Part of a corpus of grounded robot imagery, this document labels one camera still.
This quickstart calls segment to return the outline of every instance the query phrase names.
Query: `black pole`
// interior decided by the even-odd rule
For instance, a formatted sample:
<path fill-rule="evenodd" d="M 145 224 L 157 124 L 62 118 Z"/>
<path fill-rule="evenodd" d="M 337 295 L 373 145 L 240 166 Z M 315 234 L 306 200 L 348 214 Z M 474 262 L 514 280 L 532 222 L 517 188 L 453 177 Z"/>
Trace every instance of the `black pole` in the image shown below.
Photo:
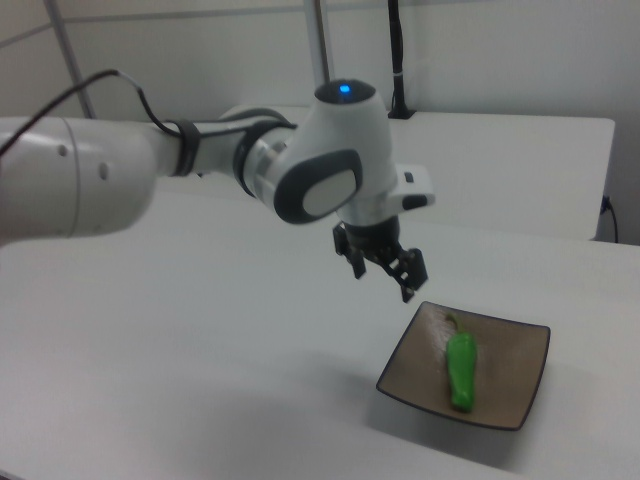
<path fill-rule="evenodd" d="M 389 118 L 407 120 L 416 113 L 410 110 L 404 100 L 404 78 L 402 72 L 402 26 L 400 25 L 400 13 L 398 0 L 389 0 L 389 33 L 391 35 L 391 62 L 393 63 L 393 101 Z"/>

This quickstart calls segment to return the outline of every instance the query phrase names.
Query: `black band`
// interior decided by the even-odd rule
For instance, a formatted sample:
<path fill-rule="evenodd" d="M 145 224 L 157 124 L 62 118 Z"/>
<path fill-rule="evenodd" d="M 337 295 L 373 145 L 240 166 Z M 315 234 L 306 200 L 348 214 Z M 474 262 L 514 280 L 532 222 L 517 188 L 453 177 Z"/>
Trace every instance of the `black band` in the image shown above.
<path fill-rule="evenodd" d="M 196 161 L 198 147 L 200 146 L 200 131 L 189 120 L 171 120 L 180 130 L 182 142 L 180 144 L 180 157 L 174 177 L 186 177 L 191 173 L 193 164 Z"/>
<path fill-rule="evenodd" d="M 242 189 L 252 197 L 255 197 L 255 195 L 251 193 L 251 190 L 249 190 L 244 181 L 244 164 L 247 161 L 247 155 L 249 155 L 251 147 L 253 147 L 262 135 L 279 127 L 294 128 L 289 122 L 285 123 L 278 120 L 261 120 L 254 123 L 247 129 L 247 133 L 242 137 L 242 140 L 240 140 L 236 152 L 233 155 L 233 175 L 236 177 Z"/>

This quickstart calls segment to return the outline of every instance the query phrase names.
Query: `pepper stem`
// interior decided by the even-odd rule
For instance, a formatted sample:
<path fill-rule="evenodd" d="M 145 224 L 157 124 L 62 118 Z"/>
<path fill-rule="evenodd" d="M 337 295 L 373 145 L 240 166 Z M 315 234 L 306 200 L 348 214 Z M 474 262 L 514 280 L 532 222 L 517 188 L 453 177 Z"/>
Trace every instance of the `pepper stem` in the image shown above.
<path fill-rule="evenodd" d="M 464 329 L 462 328 L 462 325 L 460 324 L 460 320 L 458 319 L 458 316 L 455 313 L 447 313 L 447 316 L 445 318 L 454 323 L 454 325 L 456 326 L 456 333 L 463 333 L 464 332 Z"/>

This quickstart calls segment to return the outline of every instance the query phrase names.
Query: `white wall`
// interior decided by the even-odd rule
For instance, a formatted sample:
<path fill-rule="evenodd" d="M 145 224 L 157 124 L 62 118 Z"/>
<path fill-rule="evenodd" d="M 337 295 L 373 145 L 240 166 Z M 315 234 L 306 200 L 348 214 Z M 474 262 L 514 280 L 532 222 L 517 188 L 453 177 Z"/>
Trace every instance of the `white wall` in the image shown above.
<path fill-rule="evenodd" d="M 70 83 L 42 0 L 2 0 L 0 117 L 30 115 Z M 76 98 L 56 113 L 82 116 Z"/>
<path fill-rule="evenodd" d="M 327 0 L 337 77 L 392 93 L 387 2 Z M 640 2 L 401 2 L 407 100 L 427 111 L 616 121 L 606 191 L 621 241 L 640 244 Z M 612 238 L 609 215 L 599 238 Z"/>
<path fill-rule="evenodd" d="M 309 103 L 303 0 L 59 1 L 81 74 L 119 68 L 160 117 L 217 118 L 239 103 Z M 90 89 L 99 118 L 145 119 L 131 88 Z"/>

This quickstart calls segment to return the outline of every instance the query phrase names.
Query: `plate rim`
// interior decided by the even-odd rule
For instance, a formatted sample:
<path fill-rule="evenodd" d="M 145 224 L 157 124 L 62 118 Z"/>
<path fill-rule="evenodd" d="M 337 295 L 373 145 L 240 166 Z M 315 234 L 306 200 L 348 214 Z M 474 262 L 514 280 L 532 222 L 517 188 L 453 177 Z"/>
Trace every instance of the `plate rim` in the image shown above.
<path fill-rule="evenodd" d="M 431 410 L 429 408 L 421 407 L 420 405 L 416 405 L 415 403 L 411 403 L 411 402 L 409 402 L 407 400 L 403 400 L 402 398 L 399 398 L 399 397 L 393 395 L 392 393 L 390 393 L 388 391 L 385 391 L 380 386 L 380 383 L 382 382 L 382 380 L 384 379 L 385 375 L 387 374 L 387 370 L 391 366 L 391 363 L 393 362 L 393 359 L 396 357 L 396 354 L 398 353 L 398 349 L 400 348 L 400 345 L 402 345 L 402 343 L 404 342 L 405 337 L 409 333 L 409 330 L 411 330 L 411 327 L 413 326 L 414 322 L 418 318 L 418 314 L 420 313 L 420 310 L 422 309 L 423 305 L 425 305 L 425 304 L 434 305 L 436 307 L 442 307 L 442 308 L 445 308 L 445 309 L 448 309 L 448 310 L 455 310 L 455 311 L 461 312 L 461 313 L 469 313 L 469 314 L 472 314 L 472 315 L 482 315 L 483 317 L 488 317 L 491 320 L 498 320 L 498 321 L 507 322 L 507 323 L 515 323 L 517 325 L 523 325 L 523 326 L 527 326 L 527 327 L 542 328 L 542 329 L 547 331 L 547 341 L 546 341 L 546 344 L 545 344 L 544 355 L 542 357 L 542 366 L 540 367 L 540 371 L 538 372 L 538 378 L 536 380 L 536 386 L 535 386 L 535 389 L 533 391 L 533 394 L 531 395 L 531 400 L 529 402 L 529 405 L 527 405 L 527 410 L 525 411 L 524 415 L 522 416 L 522 421 L 520 422 L 519 425 L 517 425 L 515 427 L 502 427 L 502 426 L 496 426 L 496 425 L 492 425 L 492 424 L 488 424 L 488 423 L 478 423 L 478 422 L 473 422 L 471 420 L 464 420 L 462 418 L 452 417 L 451 415 L 448 415 L 446 413 L 442 413 L 442 412 L 438 412 L 436 410 Z M 529 416 L 529 412 L 531 411 L 531 407 L 533 407 L 533 402 L 536 399 L 536 396 L 538 395 L 538 389 L 540 388 L 540 382 L 542 381 L 542 374 L 544 373 L 544 367 L 547 365 L 547 355 L 549 353 L 549 344 L 550 343 L 551 343 L 551 328 L 549 326 L 547 326 L 547 325 L 537 325 L 535 323 L 517 322 L 515 320 L 508 320 L 506 318 L 498 318 L 498 317 L 493 317 L 493 316 L 490 316 L 490 315 L 484 315 L 482 313 L 470 312 L 468 310 L 461 310 L 459 308 L 448 307 L 447 305 L 441 305 L 439 303 L 434 303 L 434 302 L 429 302 L 427 300 L 424 300 L 420 304 L 418 309 L 416 310 L 416 313 L 414 313 L 413 318 L 409 322 L 409 325 L 407 325 L 407 328 L 405 328 L 404 333 L 400 337 L 400 340 L 398 340 L 398 343 L 396 344 L 395 348 L 393 349 L 393 353 L 389 357 L 389 360 L 387 360 L 387 364 L 384 366 L 384 369 L 382 370 L 382 373 L 380 374 L 380 377 L 378 378 L 378 381 L 376 382 L 376 390 L 378 392 L 382 393 L 383 395 L 386 395 L 386 396 L 388 396 L 388 397 L 390 397 L 390 398 L 392 398 L 392 399 L 394 399 L 394 400 L 396 400 L 396 401 L 398 401 L 400 403 L 404 403 L 405 405 L 408 405 L 408 406 L 413 407 L 413 408 L 417 408 L 418 410 L 430 413 L 432 415 L 436 415 L 438 417 L 447 418 L 449 420 L 453 420 L 453 421 L 456 421 L 456 422 L 464 423 L 464 424 L 467 424 L 467 425 L 473 425 L 475 427 L 488 428 L 488 429 L 491 429 L 491 430 L 502 430 L 502 431 L 508 431 L 508 432 L 517 432 L 518 430 L 520 430 L 522 428 L 524 423 L 527 421 L 527 417 Z"/>

